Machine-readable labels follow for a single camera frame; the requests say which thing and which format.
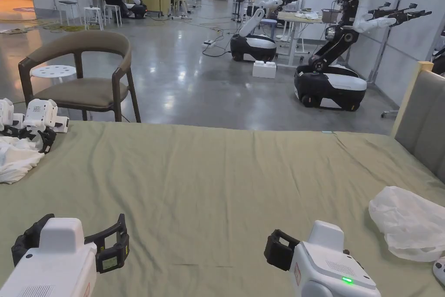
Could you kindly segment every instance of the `white partition wall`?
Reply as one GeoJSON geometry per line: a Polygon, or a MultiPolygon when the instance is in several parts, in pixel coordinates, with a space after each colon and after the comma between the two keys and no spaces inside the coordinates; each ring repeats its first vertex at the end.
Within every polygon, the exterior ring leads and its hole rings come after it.
{"type": "MultiPolygon", "coordinates": [[[[398,0],[372,0],[370,9],[383,6],[385,2],[391,3],[389,8],[395,8],[398,0]]],[[[360,34],[358,41],[351,46],[348,65],[368,79],[376,70],[387,36],[388,29],[376,29],[360,34]]]]}
{"type": "Polygon", "coordinates": [[[377,87],[398,105],[410,82],[412,64],[430,59],[434,42],[445,24],[443,0],[401,0],[399,7],[408,7],[410,3],[419,4],[416,10],[432,11],[432,15],[391,29],[375,80],[377,87]]]}

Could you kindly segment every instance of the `plastic bag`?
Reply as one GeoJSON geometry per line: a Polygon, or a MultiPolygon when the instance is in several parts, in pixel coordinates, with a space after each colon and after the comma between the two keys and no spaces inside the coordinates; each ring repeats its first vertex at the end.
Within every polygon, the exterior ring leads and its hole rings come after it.
{"type": "Polygon", "coordinates": [[[445,208],[411,191],[386,187],[369,202],[369,214],[399,258],[436,261],[445,250],[445,208]]]}

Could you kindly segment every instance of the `white cloth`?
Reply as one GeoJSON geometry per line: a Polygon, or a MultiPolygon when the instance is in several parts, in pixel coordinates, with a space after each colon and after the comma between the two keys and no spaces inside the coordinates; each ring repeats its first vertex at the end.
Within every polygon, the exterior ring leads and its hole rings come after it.
{"type": "Polygon", "coordinates": [[[309,12],[309,13],[296,13],[296,17],[308,20],[320,20],[321,17],[317,12],[309,12]]]}
{"type": "Polygon", "coordinates": [[[385,187],[369,202],[369,215],[399,258],[436,261],[445,250],[445,208],[411,191],[385,187]]]}
{"type": "Polygon", "coordinates": [[[0,183],[13,184],[23,178],[44,156],[36,143],[15,137],[0,137],[0,183]]]}

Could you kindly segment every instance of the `vent grille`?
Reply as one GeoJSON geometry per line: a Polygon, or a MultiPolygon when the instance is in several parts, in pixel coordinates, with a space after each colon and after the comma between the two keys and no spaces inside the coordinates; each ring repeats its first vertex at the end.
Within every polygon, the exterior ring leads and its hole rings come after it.
{"type": "Polygon", "coordinates": [[[349,276],[355,276],[355,273],[354,273],[354,271],[352,270],[351,267],[348,267],[348,266],[346,266],[344,264],[339,264],[339,263],[336,263],[336,262],[333,262],[333,261],[329,261],[329,260],[326,260],[326,263],[328,264],[328,266],[332,270],[335,270],[335,271],[340,272],[340,273],[344,273],[344,274],[349,275],[349,276]]]}
{"type": "Polygon", "coordinates": [[[49,297],[53,288],[53,285],[30,285],[24,287],[18,297],[49,297]]]}

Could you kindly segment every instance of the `wooden chair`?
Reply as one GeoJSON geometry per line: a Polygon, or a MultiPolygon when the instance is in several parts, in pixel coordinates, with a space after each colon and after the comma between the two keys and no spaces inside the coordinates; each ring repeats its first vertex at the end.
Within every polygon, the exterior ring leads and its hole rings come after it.
{"type": "Polygon", "coordinates": [[[58,107],[82,111],[87,120],[87,111],[114,111],[116,122],[122,122],[121,102],[130,92],[136,122],[141,123],[131,74],[131,45],[123,35],[107,31],[82,31],[70,33],[53,42],[43,45],[19,63],[20,81],[26,106],[34,98],[53,99],[58,107]],[[82,52],[100,51],[115,53],[123,57],[111,78],[84,78],[82,52]],[[73,54],[77,79],[53,85],[36,94],[33,93],[31,69],[63,55],[73,54]],[[128,86],[120,82],[127,75],[128,86]]]}

